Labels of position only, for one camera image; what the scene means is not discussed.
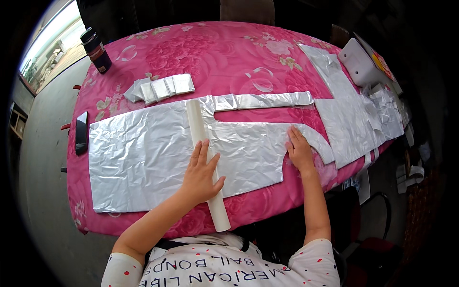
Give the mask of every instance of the pink floral tablecloth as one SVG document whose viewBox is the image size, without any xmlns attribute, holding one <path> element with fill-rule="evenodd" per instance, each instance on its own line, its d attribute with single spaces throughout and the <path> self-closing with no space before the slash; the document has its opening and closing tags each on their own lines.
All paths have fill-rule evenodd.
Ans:
<svg viewBox="0 0 459 287">
<path fill-rule="evenodd" d="M 88 154 L 75 154 L 75 123 L 89 113 L 89 123 L 145 107 L 123 93 L 137 79 L 158 79 L 190 73 L 196 91 L 173 96 L 160 104 L 206 95 L 268 94 L 310 91 L 314 98 L 332 98 L 308 57 L 296 46 L 303 43 L 338 53 L 339 48 L 300 33 L 253 23 L 201 22 L 171 25 L 145 31 L 106 45 L 113 65 L 104 75 L 91 64 L 73 111 L 67 149 L 67 188 L 76 227 L 120 235 L 145 213 L 97 214 L 93 211 Z M 327 134 L 313 105 L 219 112 L 220 121 L 302 123 Z M 390 142 L 380 146 L 383 152 Z M 336 170 L 324 165 L 314 152 L 315 167 L 324 191 L 357 173 L 364 158 Z M 298 171 L 288 155 L 283 163 L 284 181 L 224 200 L 232 229 L 271 217 L 303 204 Z M 207 204 L 200 204 L 174 224 L 165 237 L 214 232 Z"/>
</svg>

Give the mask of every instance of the forearm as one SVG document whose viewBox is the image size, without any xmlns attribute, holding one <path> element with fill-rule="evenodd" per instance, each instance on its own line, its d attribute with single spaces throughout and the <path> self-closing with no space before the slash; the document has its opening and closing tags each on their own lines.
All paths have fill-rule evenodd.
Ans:
<svg viewBox="0 0 459 287">
<path fill-rule="evenodd" d="M 304 220 L 306 223 L 304 244 L 318 238 L 330 240 L 330 219 L 319 175 L 312 167 L 308 172 L 301 174 L 301 179 L 304 189 Z"/>
<path fill-rule="evenodd" d="M 143 264 L 145 254 L 194 206 L 193 201 L 183 198 L 183 193 L 175 193 L 126 229 L 112 252 L 130 255 Z"/>
</svg>

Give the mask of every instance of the black smartphone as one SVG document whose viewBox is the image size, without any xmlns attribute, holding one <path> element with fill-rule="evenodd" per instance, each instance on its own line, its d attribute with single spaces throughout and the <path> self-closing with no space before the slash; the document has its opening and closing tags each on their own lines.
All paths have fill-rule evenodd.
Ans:
<svg viewBox="0 0 459 287">
<path fill-rule="evenodd" d="M 75 153 L 79 156 L 86 150 L 88 150 L 88 112 L 78 116 L 75 129 Z"/>
</svg>

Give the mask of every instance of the bottle label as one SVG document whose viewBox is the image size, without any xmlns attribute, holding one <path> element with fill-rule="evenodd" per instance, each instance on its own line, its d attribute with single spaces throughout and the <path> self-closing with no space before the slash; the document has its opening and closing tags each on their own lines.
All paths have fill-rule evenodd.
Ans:
<svg viewBox="0 0 459 287">
<path fill-rule="evenodd" d="M 91 59 L 91 61 L 94 62 L 97 58 L 102 56 L 104 52 L 105 52 L 105 48 L 101 42 L 99 46 L 97 46 L 94 50 L 88 53 L 89 59 Z"/>
</svg>

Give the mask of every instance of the dark bottle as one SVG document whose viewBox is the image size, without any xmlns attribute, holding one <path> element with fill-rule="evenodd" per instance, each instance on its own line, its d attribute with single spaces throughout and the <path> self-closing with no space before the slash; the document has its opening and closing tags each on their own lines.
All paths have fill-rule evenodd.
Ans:
<svg viewBox="0 0 459 287">
<path fill-rule="evenodd" d="M 105 51 L 104 45 L 102 44 L 99 37 L 95 33 L 95 30 L 92 27 L 89 27 L 80 37 L 83 42 L 83 47 L 86 50 L 91 62 L 94 63 L 94 66 L 97 70 L 103 74 L 112 66 L 112 61 L 110 60 L 107 51 Z"/>
</svg>

